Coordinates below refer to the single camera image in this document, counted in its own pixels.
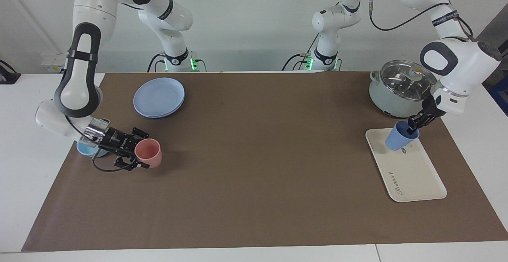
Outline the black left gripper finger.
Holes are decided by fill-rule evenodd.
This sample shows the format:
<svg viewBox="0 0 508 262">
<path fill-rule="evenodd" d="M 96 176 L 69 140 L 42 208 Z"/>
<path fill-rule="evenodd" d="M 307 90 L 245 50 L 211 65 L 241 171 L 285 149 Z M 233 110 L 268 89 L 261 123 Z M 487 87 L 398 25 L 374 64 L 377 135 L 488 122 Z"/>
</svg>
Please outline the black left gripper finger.
<svg viewBox="0 0 508 262">
<path fill-rule="evenodd" d="M 419 128 L 421 128 L 421 114 L 415 114 L 408 118 L 408 128 L 406 132 L 408 135 L 413 135 Z"/>
<path fill-rule="evenodd" d="M 417 130 L 427 126 L 434 120 L 434 115 L 430 113 L 418 113 L 417 114 Z"/>
</svg>

